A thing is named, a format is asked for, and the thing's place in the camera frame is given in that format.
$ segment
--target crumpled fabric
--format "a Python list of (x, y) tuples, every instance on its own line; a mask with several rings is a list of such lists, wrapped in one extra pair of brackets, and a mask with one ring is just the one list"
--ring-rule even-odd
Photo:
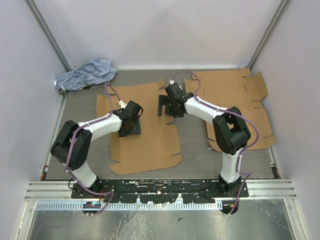
[(110, 84), (117, 72), (110, 59), (93, 58), (79, 69), (61, 74), (54, 86), (60, 95), (65, 96), (68, 91), (96, 89)]

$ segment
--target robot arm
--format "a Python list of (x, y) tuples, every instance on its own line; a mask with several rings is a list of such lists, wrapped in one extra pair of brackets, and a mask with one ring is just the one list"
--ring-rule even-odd
[(237, 158), (251, 137), (245, 121), (228, 113), (241, 115), (240, 110), (237, 107), (220, 107), (198, 96), (196, 99), (193, 93), (185, 93), (176, 82), (171, 82), (165, 91), (167, 95), (159, 96), (158, 116), (162, 115), (165, 106), (164, 113), (169, 116), (181, 118), (184, 114), (191, 114), (213, 125), (217, 145), (223, 152), (220, 188), (227, 194), (234, 191), (241, 183), (241, 175), (236, 169)]
[(50, 153), (65, 165), (71, 146), (70, 139), (73, 137), (74, 132), (80, 126), (88, 125), (77, 133), (68, 167), (85, 187), (91, 188), (98, 178), (86, 161), (90, 143), (112, 132), (118, 132), (119, 137), (140, 134), (140, 110), (142, 110), (140, 105), (129, 101), (125, 108), (114, 110), (108, 118), (103, 116), (92, 121), (79, 123), (69, 120), (63, 125), (51, 147)]

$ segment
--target purple cable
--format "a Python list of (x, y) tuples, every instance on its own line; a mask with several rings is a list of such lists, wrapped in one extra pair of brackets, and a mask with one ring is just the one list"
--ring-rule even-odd
[(235, 203), (234, 203), (234, 205), (233, 205), (233, 207), (232, 207), (232, 209), (231, 209), (231, 211), (230, 211), (230, 213), (229, 213), (229, 214), (231, 215), (231, 214), (234, 212), (234, 210), (235, 210), (235, 208), (236, 208), (236, 206), (237, 206), (237, 203), (239, 202), (240, 193), (241, 193), (241, 190), (242, 190), (243, 186), (245, 185), (246, 180), (247, 180), (247, 179), (250, 177), (250, 175), (252, 174), (252, 172), (240, 172), (240, 170), (239, 170), (240, 158), (241, 158), (241, 155), (244, 153), (245, 150), (247, 150), (248, 148), (252, 147), (253, 145), (255, 145), (255, 144), (258, 142), (259, 137), (260, 137), (259, 130), (258, 130), (258, 128), (257, 128), (249, 119), (245, 118), (244, 116), (242, 116), (242, 115), (240, 115), (240, 114), (237, 114), (237, 113), (232, 112), (232, 111), (229, 111), (229, 110), (219, 109), (219, 108), (216, 108), (216, 107), (214, 107), (214, 106), (211, 106), (211, 105), (207, 104), (206, 102), (200, 101), (200, 100), (197, 98), (197, 92), (198, 92), (198, 90), (201, 88), (201, 82), (200, 82), (199, 77), (198, 77), (196, 74), (194, 74), (193, 72), (191, 72), (191, 71), (180, 71), (180, 72), (176, 73), (176, 74), (173, 76), (172, 80), (173, 80), (178, 74), (181, 74), (181, 73), (189, 73), (189, 74), (193, 75), (193, 76), (197, 79), (197, 81), (198, 81), (198, 83), (199, 83), (199, 86), (198, 86), (198, 88), (194, 91), (193, 97), (194, 97), (194, 99), (196, 99), (196, 100), (198, 101), (198, 103), (200, 103), (200, 104), (202, 104), (202, 105), (204, 105), (204, 106), (206, 106), (206, 107), (208, 107), (208, 108), (210, 108), (210, 109), (213, 109), (213, 110), (215, 110), (215, 111), (219, 111), (219, 112), (222, 112), (222, 113), (231, 114), (231, 115), (234, 115), (234, 116), (236, 116), (236, 117), (238, 117), (238, 118), (241, 118), (241, 119), (245, 120), (247, 123), (249, 123), (249, 124), (253, 127), (253, 129), (255, 130), (255, 132), (256, 132), (256, 138), (255, 138), (255, 140), (254, 140), (251, 144), (245, 146), (245, 147), (239, 152), (238, 157), (237, 157), (237, 159), (236, 159), (235, 170), (236, 170), (240, 175), (247, 175), (247, 176), (245, 177), (245, 179), (243, 180), (242, 184), (240, 185), (239, 192), (238, 192), (238, 194), (237, 194), (237, 196), (236, 196), (236, 199), (235, 199)]
[[(69, 166), (69, 163), (70, 163), (72, 150), (73, 150), (74, 145), (75, 145), (77, 133), (78, 133), (81, 129), (89, 126), (90, 124), (96, 124), (96, 123), (99, 123), (99, 122), (104, 121), (104, 120), (106, 120), (106, 119), (108, 119), (108, 118), (111, 117), (114, 109), (113, 109), (113, 106), (112, 106), (111, 97), (110, 97), (108, 88), (111, 88), (111, 89), (113, 90), (113, 92), (115, 93), (115, 95), (117, 96), (117, 98), (118, 98), (119, 101), (121, 100), (120, 97), (119, 97), (119, 95), (118, 95), (118, 93), (116, 92), (116, 90), (115, 90), (113, 87), (111, 87), (110, 85), (105, 84), (105, 91), (106, 91), (106, 95), (107, 95), (107, 97), (108, 97), (109, 104), (110, 104), (110, 113), (109, 113), (108, 116), (106, 116), (106, 117), (103, 117), (103, 118), (100, 118), (100, 119), (96, 119), (96, 120), (90, 121), (89, 123), (86, 123), (86, 124), (84, 124), (84, 125), (82, 125), (82, 126), (79, 126), (79, 127), (74, 131), (74, 133), (73, 133), (73, 135), (72, 135), (72, 139), (71, 139), (71, 143), (70, 143), (70, 148), (69, 148), (69, 152), (68, 152), (68, 155), (67, 155), (67, 159), (66, 159), (66, 162), (65, 162), (65, 167), (64, 167), (64, 170), (65, 170), (65, 171), (68, 170), (68, 166)], [(104, 207), (101, 208), (101, 209), (100, 209), (99, 211), (97, 211), (96, 213), (94, 213), (93, 215), (95, 216), (95, 215), (97, 215), (97, 214), (102, 213), (103, 210), (108, 206), (108, 204), (111, 202), (112, 198), (114, 197), (114, 192), (113, 192), (113, 191), (108, 191), (108, 192), (94, 192), (94, 191), (91, 191), (91, 190), (88, 189), (86, 186), (84, 186), (83, 183), (80, 182), (80, 181), (76, 178), (76, 176), (75, 176), (71, 171), (69, 171), (69, 173), (70, 173), (70, 175), (77, 181), (77, 183), (78, 183), (84, 190), (86, 190), (88, 193), (90, 193), (90, 194), (92, 194), (92, 195), (97, 195), (97, 196), (105, 196), (105, 195), (111, 194), (111, 197), (109, 198), (108, 202), (104, 205)]]
[(92, 195), (97, 195), (97, 196), (105, 196), (105, 195), (109, 195), (111, 194), (109, 200), (106, 202), (106, 204), (103, 206), (103, 208), (101, 208), (99, 211), (95, 212), (93, 215), (98, 215), (100, 213), (102, 213), (105, 208), (108, 206), (108, 204), (111, 202), (111, 200), (114, 198), (115, 193), (113, 191), (107, 191), (107, 192), (94, 192), (91, 191), (89, 188), (87, 188), (85, 185), (83, 185), (82, 182), (80, 182), (75, 175), (72, 174), (72, 172), (69, 172), (70, 175), (77, 181), (77, 183), (84, 189), (86, 190), (88, 193), (92, 194)]
[(114, 92), (115, 95), (117, 96), (118, 100), (120, 101), (120, 97), (119, 97), (118, 93), (116, 92), (116, 90), (115, 90), (112, 86), (110, 86), (110, 85), (108, 85), (108, 84), (105, 84), (104, 87), (105, 87), (106, 95), (107, 95), (108, 100), (109, 100), (109, 103), (110, 103), (110, 110), (111, 110), (111, 111), (110, 111), (110, 113), (109, 113), (108, 116), (103, 117), (103, 118), (100, 118), (100, 119), (96, 119), (96, 120), (93, 120), (93, 121), (90, 121), (89, 123), (86, 123), (86, 124), (84, 124), (84, 125), (82, 125), (82, 126), (79, 126), (79, 127), (74, 131), (74, 133), (73, 133), (73, 135), (72, 135), (71, 143), (70, 143), (69, 152), (68, 152), (68, 155), (67, 155), (67, 158), (66, 158), (66, 162), (65, 162), (65, 166), (64, 166), (64, 171), (65, 171), (65, 172), (68, 171), (68, 166), (69, 166), (69, 163), (70, 163), (70, 160), (71, 160), (71, 154), (72, 154), (72, 150), (74, 149), (74, 145), (75, 145), (77, 133), (78, 133), (81, 129), (83, 129), (83, 128), (85, 128), (85, 127), (88, 127), (90, 124), (96, 124), (96, 123), (99, 123), (99, 122), (104, 121), (104, 120), (106, 120), (106, 119), (108, 119), (108, 118), (111, 117), (112, 112), (113, 112), (114, 109), (113, 109), (113, 106), (112, 106), (111, 97), (110, 97), (108, 88), (111, 88), (111, 89), (113, 90), (113, 92)]

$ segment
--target purple wire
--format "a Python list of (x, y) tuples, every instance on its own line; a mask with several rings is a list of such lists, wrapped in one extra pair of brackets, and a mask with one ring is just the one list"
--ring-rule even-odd
[(230, 213), (229, 213), (229, 214), (231, 215), (231, 214), (234, 212), (234, 210), (235, 210), (235, 208), (236, 208), (236, 206), (237, 206), (237, 203), (239, 202), (240, 193), (241, 193), (241, 190), (242, 190), (243, 186), (245, 185), (245, 182), (247, 181), (247, 179), (248, 179), (248, 178), (250, 177), (250, 175), (252, 174), (252, 172), (240, 172), (240, 170), (239, 170), (240, 158), (241, 158), (241, 155), (244, 153), (245, 150), (247, 150), (248, 148), (251, 148), (253, 145), (255, 145), (255, 144), (258, 142), (259, 137), (260, 137), (259, 130), (258, 130), (258, 128), (257, 128), (249, 119), (247, 119), (246, 117), (244, 117), (244, 116), (242, 116), (242, 115), (240, 115), (240, 114), (238, 114), (238, 113), (235, 113), (235, 112), (232, 112), (232, 111), (229, 111), (229, 110), (219, 109), (219, 108), (216, 108), (216, 107), (214, 107), (214, 106), (211, 106), (210, 104), (208, 104), (208, 103), (206, 103), (206, 102), (200, 101), (200, 100), (197, 98), (197, 92), (198, 92), (198, 90), (201, 88), (201, 82), (200, 82), (199, 77), (198, 77), (196, 74), (194, 74), (193, 72), (191, 72), (191, 71), (180, 71), (180, 72), (176, 73), (176, 74), (173, 76), (172, 80), (173, 80), (178, 74), (181, 74), (181, 73), (189, 73), (189, 74), (193, 75), (193, 76), (197, 79), (197, 81), (198, 81), (198, 83), (199, 83), (199, 86), (198, 86), (198, 88), (194, 91), (193, 97), (194, 97), (194, 99), (196, 99), (196, 100), (198, 101), (198, 103), (200, 103), (200, 104), (202, 104), (202, 105), (204, 105), (204, 106), (206, 106), (206, 107), (208, 107), (208, 108), (210, 108), (210, 109), (213, 109), (213, 110), (215, 110), (215, 111), (219, 111), (219, 112), (222, 112), (222, 113), (231, 114), (231, 115), (234, 115), (234, 116), (236, 116), (236, 117), (238, 117), (238, 118), (241, 118), (241, 119), (245, 120), (247, 123), (249, 123), (249, 124), (253, 127), (253, 129), (255, 130), (255, 132), (256, 132), (256, 138), (255, 138), (255, 140), (254, 140), (251, 144), (245, 146), (245, 147), (239, 152), (238, 157), (237, 157), (237, 159), (236, 159), (235, 170), (236, 170), (240, 175), (247, 175), (247, 176), (245, 177), (245, 179), (243, 180), (242, 184), (240, 185), (239, 192), (238, 192), (238, 194), (237, 194), (237, 196), (236, 196), (236, 199), (235, 199), (235, 203), (234, 203), (234, 205), (233, 205), (233, 207), (232, 207), (232, 209), (231, 209), (231, 211), (230, 211)]
[(111, 89), (114, 91), (114, 93), (116, 94), (116, 96), (118, 97), (118, 99), (119, 99), (119, 101), (120, 101), (120, 97), (119, 97), (118, 93), (116, 92), (116, 90), (115, 90), (112, 86), (110, 86), (109, 84), (105, 84), (104, 87), (105, 87), (106, 95), (107, 95), (108, 100), (109, 100), (109, 103), (110, 103), (110, 112), (109, 112), (109, 115), (106, 116), (106, 117), (100, 118), (100, 119), (96, 119), (96, 120), (90, 121), (89, 123), (86, 123), (86, 124), (84, 124), (84, 125), (82, 125), (82, 126), (79, 126), (79, 127), (74, 131), (74, 133), (73, 133), (73, 135), (72, 135), (71, 143), (70, 143), (69, 152), (68, 152), (68, 155), (67, 155), (67, 158), (66, 158), (66, 162), (65, 162), (65, 166), (64, 166), (64, 171), (65, 171), (65, 172), (68, 171), (68, 166), (69, 166), (69, 163), (70, 163), (70, 160), (71, 160), (72, 150), (74, 149), (74, 145), (75, 145), (77, 133), (78, 133), (81, 129), (83, 129), (83, 128), (85, 128), (85, 127), (88, 127), (90, 124), (96, 124), (96, 123), (99, 123), (99, 122), (104, 121), (104, 120), (106, 120), (106, 119), (108, 119), (108, 118), (111, 117), (112, 112), (113, 112), (114, 109), (113, 109), (113, 106), (112, 106), (111, 97), (110, 97), (108, 88), (111, 88)]
[[(67, 159), (66, 159), (66, 162), (65, 162), (65, 167), (64, 167), (64, 170), (65, 170), (65, 171), (67, 171), (67, 170), (69, 169), (68, 166), (69, 166), (69, 163), (70, 163), (72, 150), (73, 150), (74, 145), (75, 145), (77, 133), (78, 133), (81, 129), (83, 129), (83, 128), (91, 125), (91, 124), (99, 123), (99, 122), (104, 121), (104, 120), (106, 120), (106, 119), (108, 119), (108, 118), (111, 117), (114, 109), (113, 109), (113, 106), (112, 106), (111, 97), (110, 97), (108, 88), (111, 88), (111, 89), (113, 90), (113, 92), (115, 93), (115, 95), (117, 96), (117, 98), (118, 98), (119, 101), (121, 100), (120, 97), (119, 97), (119, 95), (118, 95), (118, 93), (116, 92), (116, 90), (115, 90), (113, 87), (111, 87), (111, 86), (108, 85), (108, 84), (105, 84), (104, 87), (105, 87), (106, 95), (107, 95), (107, 97), (108, 97), (109, 104), (110, 104), (110, 112), (109, 112), (108, 116), (103, 117), (103, 118), (100, 118), (100, 119), (96, 119), (96, 120), (93, 120), (93, 121), (90, 121), (89, 123), (86, 123), (86, 124), (84, 124), (84, 125), (82, 125), (82, 126), (79, 126), (79, 127), (74, 131), (74, 133), (73, 133), (73, 135), (72, 135), (72, 139), (71, 139), (71, 143), (70, 143), (70, 148), (69, 148), (69, 152), (68, 152), (68, 155), (67, 155)], [(94, 213), (93, 215), (95, 216), (95, 215), (97, 215), (97, 214), (102, 213), (103, 210), (108, 206), (108, 204), (111, 202), (112, 198), (114, 197), (114, 192), (113, 192), (113, 191), (108, 191), (108, 192), (94, 192), (94, 191), (91, 191), (91, 190), (88, 189), (86, 186), (84, 186), (83, 183), (80, 182), (80, 181), (76, 178), (76, 176), (75, 176), (71, 171), (69, 171), (69, 173), (70, 173), (70, 175), (77, 181), (77, 183), (78, 183), (85, 191), (87, 191), (88, 193), (90, 193), (90, 194), (92, 194), (92, 195), (97, 195), (97, 196), (105, 196), (105, 195), (111, 194), (111, 197), (109, 198), (109, 200), (107, 201), (107, 203), (104, 205), (104, 207), (101, 208), (101, 209), (100, 209), (99, 211), (97, 211), (96, 213)]]

